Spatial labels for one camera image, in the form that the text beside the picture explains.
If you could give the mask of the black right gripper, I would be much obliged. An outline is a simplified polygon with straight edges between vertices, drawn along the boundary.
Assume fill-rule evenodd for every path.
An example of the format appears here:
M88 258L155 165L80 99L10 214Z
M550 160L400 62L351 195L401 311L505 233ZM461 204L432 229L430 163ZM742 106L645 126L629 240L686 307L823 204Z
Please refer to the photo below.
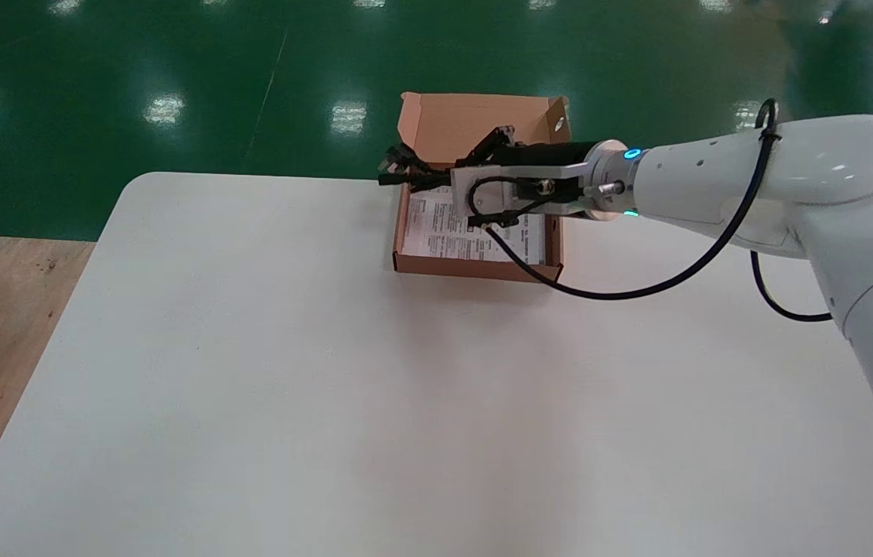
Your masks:
M499 126L483 137L478 145L452 163L425 162L433 173L449 173L451 169L475 166L571 166L584 162L597 142L536 142L515 145L515 127Z

